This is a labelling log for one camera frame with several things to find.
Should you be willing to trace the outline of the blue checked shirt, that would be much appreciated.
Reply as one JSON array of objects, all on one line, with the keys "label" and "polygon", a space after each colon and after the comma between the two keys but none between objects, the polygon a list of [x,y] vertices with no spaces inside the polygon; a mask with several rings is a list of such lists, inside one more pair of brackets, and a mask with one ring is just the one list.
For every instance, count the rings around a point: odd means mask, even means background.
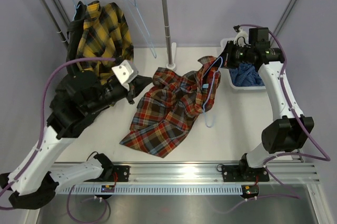
[{"label": "blue checked shirt", "polygon": [[264,86],[253,64],[241,63],[236,69],[229,69],[231,81],[236,87]]}]

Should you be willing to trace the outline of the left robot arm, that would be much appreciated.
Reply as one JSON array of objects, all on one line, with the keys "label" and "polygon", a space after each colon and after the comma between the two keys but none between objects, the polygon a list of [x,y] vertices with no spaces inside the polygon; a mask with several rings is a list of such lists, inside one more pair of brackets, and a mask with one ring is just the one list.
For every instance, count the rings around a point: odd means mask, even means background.
[{"label": "left robot arm", "polygon": [[1,174],[1,188],[12,192],[8,199],[12,209],[36,210],[75,184],[114,180],[120,170],[103,153],[67,169],[50,168],[102,111],[121,99],[134,104],[133,99],[150,83],[151,77],[138,75],[126,89],[115,76],[102,85],[92,71],[66,75],[55,90],[42,138],[15,171]]}]

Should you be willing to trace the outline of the red plaid shirt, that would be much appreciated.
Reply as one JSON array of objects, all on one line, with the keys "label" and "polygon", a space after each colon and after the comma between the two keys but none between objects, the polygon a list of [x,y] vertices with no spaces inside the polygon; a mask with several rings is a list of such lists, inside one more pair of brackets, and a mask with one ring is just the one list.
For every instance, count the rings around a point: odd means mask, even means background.
[{"label": "red plaid shirt", "polygon": [[[184,75],[159,67],[153,75],[153,87],[141,97],[130,131],[120,144],[160,158],[178,147],[202,114],[202,105],[209,93],[208,85],[211,85],[217,68],[214,66],[207,76],[203,75],[215,60],[213,56],[204,56],[198,60],[201,64],[199,70]],[[219,72],[215,74],[206,111],[214,105],[220,81]]]}]

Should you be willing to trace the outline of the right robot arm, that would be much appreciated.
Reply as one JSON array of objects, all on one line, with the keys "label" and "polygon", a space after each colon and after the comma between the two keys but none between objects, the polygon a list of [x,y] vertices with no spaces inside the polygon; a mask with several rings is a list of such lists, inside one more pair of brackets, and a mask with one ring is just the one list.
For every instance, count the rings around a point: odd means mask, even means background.
[{"label": "right robot arm", "polygon": [[296,153],[301,149],[314,127],[311,117],[306,117],[298,106],[290,88],[285,67],[286,56],[280,47],[273,48],[267,27],[234,26],[236,37],[227,41],[220,58],[224,69],[236,69],[250,63],[261,77],[271,108],[272,123],[261,133],[261,143],[243,154],[238,164],[222,165],[225,182],[268,182],[266,164],[277,158]]}]

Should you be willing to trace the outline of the blue hanger of red shirt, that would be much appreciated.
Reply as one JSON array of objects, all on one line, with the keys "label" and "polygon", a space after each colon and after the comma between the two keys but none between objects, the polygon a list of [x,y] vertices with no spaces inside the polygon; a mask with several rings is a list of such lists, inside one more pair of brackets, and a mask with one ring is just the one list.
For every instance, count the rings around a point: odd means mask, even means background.
[{"label": "blue hanger of red shirt", "polygon": [[205,126],[207,128],[212,128],[214,126],[214,123],[215,123],[215,116],[213,116],[211,124],[208,124],[208,122],[207,122],[207,114],[206,114],[206,105],[207,105],[207,103],[208,103],[208,101],[209,101],[209,99],[211,97],[211,93],[212,93],[212,90],[213,90],[213,85],[214,85],[214,82],[215,82],[215,74],[220,72],[220,67],[222,66],[222,64],[223,64],[223,58],[221,56],[218,56],[217,59],[209,66],[209,68],[206,70],[205,74],[203,75],[203,77],[207,76],[208,72],[211,70],[212,67],[215,66],[217,68],[217,70],[213,74],[211,85],[208,85],[209,93],[207,95],[207,98],[206,98],[205,102],[202,105],[202,114],[204,115],[204,122],[205,122]]}]

